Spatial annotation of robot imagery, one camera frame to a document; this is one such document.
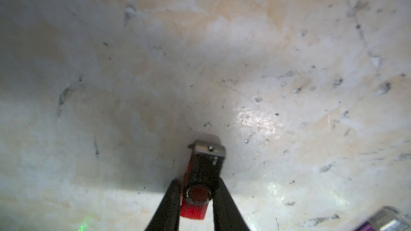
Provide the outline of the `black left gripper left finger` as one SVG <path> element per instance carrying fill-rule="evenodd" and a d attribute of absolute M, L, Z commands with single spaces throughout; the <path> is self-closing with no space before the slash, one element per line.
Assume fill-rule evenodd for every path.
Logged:
<path fill-rule="evenodd" d="M 180 220 L 181 186 L 177 179 L 171 181 L 154 216 L 145 231 L 178 231 Z"/>

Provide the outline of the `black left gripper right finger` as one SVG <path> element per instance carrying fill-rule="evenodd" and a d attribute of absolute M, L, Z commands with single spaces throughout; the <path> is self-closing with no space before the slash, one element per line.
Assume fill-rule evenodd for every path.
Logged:
<path fill-rule="evenodd" d="M 222 178 L 213 198 L 215 231 L 250 231 Z"/>

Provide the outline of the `red swivel usb drive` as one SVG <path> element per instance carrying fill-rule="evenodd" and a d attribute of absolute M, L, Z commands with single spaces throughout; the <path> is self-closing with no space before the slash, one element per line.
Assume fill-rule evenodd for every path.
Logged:
<path fill-rule="evenodd" d="M 226 159 L 226 148 L 199 140 L 188 148 L 192 153 L 183 178 L 180 216 L 203 220 L 218 187 L 217 180 Z"/>

